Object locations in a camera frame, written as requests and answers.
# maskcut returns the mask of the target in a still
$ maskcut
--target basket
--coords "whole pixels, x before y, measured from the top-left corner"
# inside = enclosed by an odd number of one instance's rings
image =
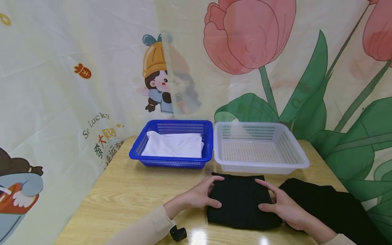
[[[214,158],[227,172],[290,174],[309,167],[305,152],[281,123],[216,123]]]
[[[181,158],[163,156],[142,156],[146,147],[148,131],[158,134],[200,133],[204,143],[201,158]],[[212,159],[214,147],[214,133],[212,123],[203,120],[152,120],[147,123],[129,151],[129,157],[141,161],[151,167],[181,167],[202,169],[206,162]]]

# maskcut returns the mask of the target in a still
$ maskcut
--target printed curtain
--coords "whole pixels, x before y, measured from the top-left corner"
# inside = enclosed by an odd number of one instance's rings
[[[281,122],[392,242],[391,0],[0,0],[0,245],[53,244],[152,119]]]

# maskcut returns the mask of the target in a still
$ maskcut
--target person's left hand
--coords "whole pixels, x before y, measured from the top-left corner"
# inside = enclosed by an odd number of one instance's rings
[[[168,201],[163,205],[168,217],[172,220],[185,209],[202,208],[205,206],[211,206],[217,209],[222,207],[222,203],[218,200],[209,198],[208,195],[214,187],[214,181],[222,181],[224,179],[225,178],[222,176],[205,177],[192,189]]]

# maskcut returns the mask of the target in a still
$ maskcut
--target folded white clothing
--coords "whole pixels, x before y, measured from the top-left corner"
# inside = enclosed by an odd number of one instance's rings
[[[200,134],[158,134],[149,131],[147,137],[142,156],[201,158],[204,143]]]

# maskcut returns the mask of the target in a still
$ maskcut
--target tulip petal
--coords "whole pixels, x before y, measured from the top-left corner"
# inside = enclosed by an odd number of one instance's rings
[[[287,41],[294,24],[295,14],[297,11],[296,0],[261,0],[268,4],[275,13],[276,19],[278,20],[279,37],[278,37],[278,48],[272,61],[274,61],[282,52],[286,46]]]
[[[232,3],[223,20],[229,49],[250,69],[268,64],[278,47],[279,28],[273,10],[264,2],[240,0]]]
[[[225,27],[223,26],[223,18],[225,17],[225,15],[226,12],[221,10],[219,6],[212,6],[210,22],[214,22],[218,30],[224,30]]]
[[[208,5],[207,14],[206,14],[205,17],[204,17],[204,24],[206,24],[206,25],[207,25],[208,22],[210,22],[210,18],[211,18],[211,8],[212,8],[212,7],[218,7],[218,8],[219,8],[219,5],[216,4],[216,3],[210,3],[210,5]]]
[[[223,11],[226,12],[227,8],[232,4],[233,2],[240,1],[240,0],[219,0],[219,8],[222,9]]]
[[[238,75],[252,70],[241,65],[233,56],[227,45],[227,33],[218,30],[213,22],[204,28],[204,48],[212,62],[227,73]]]
[[[363,33],[365,52],[378,61],[392,59],[391,0],[379,0],[370,15]]]

